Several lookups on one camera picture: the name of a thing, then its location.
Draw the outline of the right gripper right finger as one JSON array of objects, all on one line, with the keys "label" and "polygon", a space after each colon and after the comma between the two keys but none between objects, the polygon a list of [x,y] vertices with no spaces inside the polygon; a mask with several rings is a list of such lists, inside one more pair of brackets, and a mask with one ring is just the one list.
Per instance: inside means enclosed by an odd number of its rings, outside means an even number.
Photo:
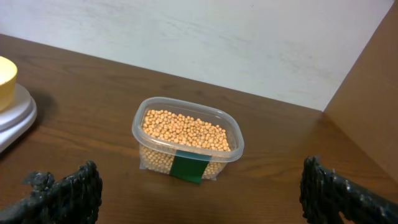
[{"label": "right gripper right finger", "polygon": [[397,204],[323,167],[317,157],[303,163],[299,202],[308,223],[397,224]]}]

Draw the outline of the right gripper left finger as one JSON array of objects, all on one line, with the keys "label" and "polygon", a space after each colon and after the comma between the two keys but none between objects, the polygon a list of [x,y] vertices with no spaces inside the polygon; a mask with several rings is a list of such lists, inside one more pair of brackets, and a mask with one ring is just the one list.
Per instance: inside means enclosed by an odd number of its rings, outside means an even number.
[{"label": "right gripper left finger", "polygon": [[88,161],[59,181],[50,172],[31,172],[23,184],[30,195],[1,210],[1,224],[95,224],[102,204],[103,181],[97,166]]}]

